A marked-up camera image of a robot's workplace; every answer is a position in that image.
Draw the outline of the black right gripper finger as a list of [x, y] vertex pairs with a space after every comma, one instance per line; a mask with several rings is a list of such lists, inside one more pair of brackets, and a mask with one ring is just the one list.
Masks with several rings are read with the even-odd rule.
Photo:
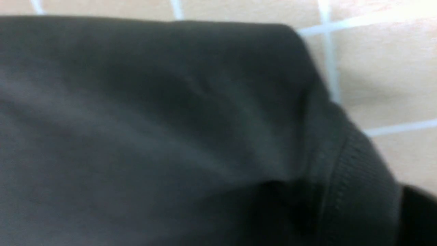
[[403, 187], [399, 246], [437, 244], [437, 197], [419, 187]]

